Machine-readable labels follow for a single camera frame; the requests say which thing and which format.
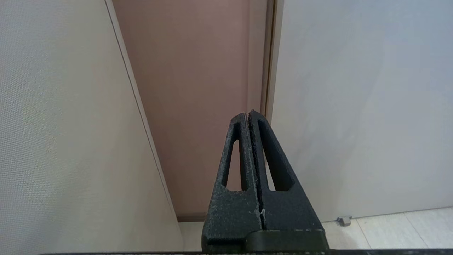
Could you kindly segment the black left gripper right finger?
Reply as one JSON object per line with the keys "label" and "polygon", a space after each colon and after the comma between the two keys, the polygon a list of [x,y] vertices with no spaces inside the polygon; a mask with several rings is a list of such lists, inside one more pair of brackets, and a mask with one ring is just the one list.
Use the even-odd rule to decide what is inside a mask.
{"label": "black left gripper right finger", "polygon": [[248,250],[329,250],[326,234],[267,119],[249,113],[262,228]]}

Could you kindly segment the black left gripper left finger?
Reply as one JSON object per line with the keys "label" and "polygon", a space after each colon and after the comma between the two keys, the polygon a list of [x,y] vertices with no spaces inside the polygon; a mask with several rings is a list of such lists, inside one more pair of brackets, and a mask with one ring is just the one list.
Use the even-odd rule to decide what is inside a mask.
{"label": "black left gripper left finger", "polygon": [[[241,190],[228,190],[233,145],[239,143]],[[202,250],[244,250],[246,236],[262,229],[248,116],[231,119],[202,230]]]}

